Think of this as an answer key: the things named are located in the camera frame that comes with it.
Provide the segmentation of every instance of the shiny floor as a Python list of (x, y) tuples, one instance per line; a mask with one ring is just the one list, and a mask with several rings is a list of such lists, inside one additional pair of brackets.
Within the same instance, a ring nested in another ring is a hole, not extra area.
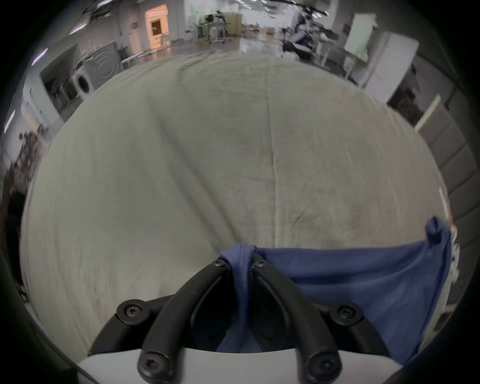
[(173, 43), (171, 47), (165, 48), (153, 55), (134, 60), (132, 65), (142, 64), (145, 61), (158, 60), (166, 57), (181, 55), (183, 53), (197, 53), (205, 51), (223, 51), (240, 53), (262, 53), (269, 56), (283, 57), (296, 60), (297, 55), (290, 52), (283, 52), (282, 43), (269, 36), (259, 36), (258, 39), (232, 37), (225, 43), (208, 41), (182, 41)]

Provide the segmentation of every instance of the bed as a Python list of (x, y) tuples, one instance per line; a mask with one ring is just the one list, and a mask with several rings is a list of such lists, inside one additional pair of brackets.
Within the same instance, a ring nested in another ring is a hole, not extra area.
[(315, 67), (205, 52), (120, 73), (82, 103), (30, 186), (21, 267), (80, 361), (124, 300), (173, 294), (234, 243), (423, 240), (445, 185), (413, 128)]

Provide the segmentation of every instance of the doorway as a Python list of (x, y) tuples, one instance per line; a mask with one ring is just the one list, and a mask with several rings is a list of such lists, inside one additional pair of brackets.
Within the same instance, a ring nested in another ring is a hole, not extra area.
[(145, 25), (150, 49), (159, 49), (169, 45), (166, 5), (160, 5), (145, 12)]

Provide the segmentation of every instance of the window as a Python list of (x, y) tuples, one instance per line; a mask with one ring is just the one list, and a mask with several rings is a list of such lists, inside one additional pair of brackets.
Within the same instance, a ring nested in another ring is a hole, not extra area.
[(160, 25), (160, 20), (155, 20), (150, 22), (152, 25), (152, 34), (153, 36), (162, 34), (162, 26)]

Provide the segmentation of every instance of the ceiling light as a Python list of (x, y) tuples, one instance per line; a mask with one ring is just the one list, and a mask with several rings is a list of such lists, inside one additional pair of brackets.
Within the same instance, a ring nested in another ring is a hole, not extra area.
[(3, 133), (5, 133), (8, 129), (8, 126), (10, 125), (10, 123), (12, 122), (13, 120), (13, 115), (15, 114), (15, 110), (13, 110), (12, 114), (10, 115), (10, 117), (8, 118), (8, 121), (7, 121), (7, 124), (5, 125), (5, 129), (3, 130)]
[(46, 48), (42, 53), (40, 53), (36, 58), (34, 58), (32, 65), (34, 65), (37, 61), (39, 61), (40, 58), (47, 53), (47, 51), (48, 51), (48, 48)]
[(87, 24), (88, 23), (84, 23), (84, 24), (79, 25), (78, 27), (75, 27), (74, 29), (72, 29), (72, 31), (69, 33), (69, 35), (71, 35), (72, 33), (80, 31), (82, 28), (85, 28), (87, 26)]
[(107, 5), (108, 3), (112, 2), (112, 0), (103, 0), (100, 3), (96, 5), (97, 8), (103, 7), (104, 5)]

